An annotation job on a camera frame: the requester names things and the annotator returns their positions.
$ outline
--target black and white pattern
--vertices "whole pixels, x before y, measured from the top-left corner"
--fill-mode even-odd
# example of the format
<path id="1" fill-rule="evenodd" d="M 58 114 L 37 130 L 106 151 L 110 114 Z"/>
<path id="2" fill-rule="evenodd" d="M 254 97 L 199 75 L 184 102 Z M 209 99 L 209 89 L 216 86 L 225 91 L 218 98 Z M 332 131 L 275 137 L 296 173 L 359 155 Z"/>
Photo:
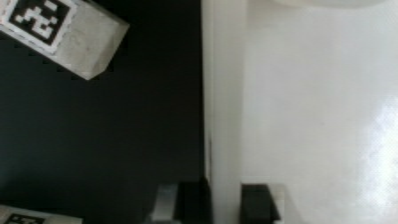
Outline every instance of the black and white pattern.
<path id="1" fill-rule="evenodd" d="M 10 214 L 3 224 L 42 224 L 46 219 L 19 214 Z"/>
<path id="2" fill-rule="evenodd" d="M 74 13 L 72 0 L 10 0 L 1 25 L 53 53 Z"/>

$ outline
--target black surface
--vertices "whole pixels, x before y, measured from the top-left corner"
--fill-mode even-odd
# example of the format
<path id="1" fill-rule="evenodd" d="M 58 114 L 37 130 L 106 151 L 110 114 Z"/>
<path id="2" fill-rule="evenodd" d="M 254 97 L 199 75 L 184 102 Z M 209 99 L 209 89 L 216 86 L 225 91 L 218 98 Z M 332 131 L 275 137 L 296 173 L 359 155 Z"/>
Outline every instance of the black surface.
<path id="1" fill-rule="evenodd" d="M 280 220 L 277 206 L 266 185 L 241 187 L 241 224 L 271 224 Z"/>
<path id="2" fill-rule="evenodd" d="M 131 29 L 96 80 L 0 36 L 0 203 L 135 224 L 202 175 L 200 2 L 97 2 Z"/>
<path id="3" fill-rule="evenodd" d="M 213 223 L 211 190 L 206 179 L 179 183 L 175 220 L 183 224 Z"/>

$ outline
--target white surface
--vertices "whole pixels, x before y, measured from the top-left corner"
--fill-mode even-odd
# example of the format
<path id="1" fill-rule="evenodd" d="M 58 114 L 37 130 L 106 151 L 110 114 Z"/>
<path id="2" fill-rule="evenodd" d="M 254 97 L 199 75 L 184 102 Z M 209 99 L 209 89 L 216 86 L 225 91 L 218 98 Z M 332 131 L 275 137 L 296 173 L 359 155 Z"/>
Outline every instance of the white surface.
<path id="1" fill-rule="evenodd" d="M 323 6 L 339 8 L 367 7 L 385 2 L 385 0 L 273 0 L 291 6 Z"/>
<path id="2" fill-rule="evenodd" d="M 270 183 L 284 224 L 396 224 L 398 0 L 360 9 L 250 0 L 243 18 L 236 2 L 204 8 L 216 224 L 236 223 L 239 181 Z"/>
<path id="3" fill-rule="evenodd" d="M 108 67 L 129 25 L 94 2 L 62 1 L 72 2 L 78 7 L 55 46 L 46 48 L 33 43 L 30 35 L 1 26 L 5 20 L 0 21 L 0 31 L 88 80 Z M 0 0 L 0 15 L 5 3 L 7 0 Z"/>
<path id="4" fill-rule="evenodd" d="M 207 176 L 215 223 L 238 223 L 245 1 L 202 1 Z"/>
<path id="5" fill-rule="evenodd" d="M 248 4 L 241 179 L 286 187 L 291 224 L 396 224 L 396 27 L 398 1 Z"/>

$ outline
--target edge of white surface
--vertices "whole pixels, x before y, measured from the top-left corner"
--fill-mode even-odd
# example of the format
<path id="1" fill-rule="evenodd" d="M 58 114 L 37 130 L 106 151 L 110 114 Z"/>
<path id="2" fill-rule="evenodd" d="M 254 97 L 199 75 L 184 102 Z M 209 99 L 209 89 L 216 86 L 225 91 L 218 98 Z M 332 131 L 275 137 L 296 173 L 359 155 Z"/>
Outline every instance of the edge of white surface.
<path id="1" fill-rule="evenodd" d="M 238 223 L 245 0 L 202 1 L 206 174 L 216 224 Z"/>

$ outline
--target black mat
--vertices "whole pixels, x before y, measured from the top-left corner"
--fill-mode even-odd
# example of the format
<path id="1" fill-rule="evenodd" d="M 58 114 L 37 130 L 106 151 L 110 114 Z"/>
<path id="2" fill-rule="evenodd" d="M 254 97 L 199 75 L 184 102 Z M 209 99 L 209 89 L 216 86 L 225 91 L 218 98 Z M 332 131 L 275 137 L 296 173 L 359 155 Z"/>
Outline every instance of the black mat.
<path id="1" fill-rule="evenodd" d="M 202 174 L 200 2 L 97 2 L 131 29 L 90 82 L 0 36 L 0 203 L 135 224 Z"/>

